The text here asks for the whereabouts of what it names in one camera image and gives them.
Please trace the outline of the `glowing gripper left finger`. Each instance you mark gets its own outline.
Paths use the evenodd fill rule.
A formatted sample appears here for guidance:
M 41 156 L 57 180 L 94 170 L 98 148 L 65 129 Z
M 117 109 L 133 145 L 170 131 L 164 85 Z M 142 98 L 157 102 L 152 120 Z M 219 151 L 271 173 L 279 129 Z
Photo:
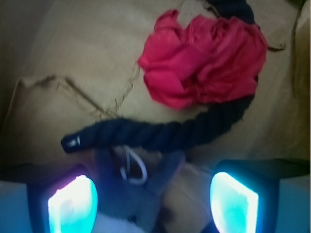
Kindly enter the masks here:
M 98 195 L 82 164 L 2 164 L 2 233 L 90 233 Z

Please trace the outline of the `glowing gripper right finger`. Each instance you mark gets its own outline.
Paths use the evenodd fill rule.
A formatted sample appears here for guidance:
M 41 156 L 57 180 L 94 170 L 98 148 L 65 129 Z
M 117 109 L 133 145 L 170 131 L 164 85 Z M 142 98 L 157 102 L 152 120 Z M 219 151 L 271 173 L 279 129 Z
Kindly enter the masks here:
M 222 160 L 210 184 L 220 233 L 309 233 L 311 163 L 305 159 Z

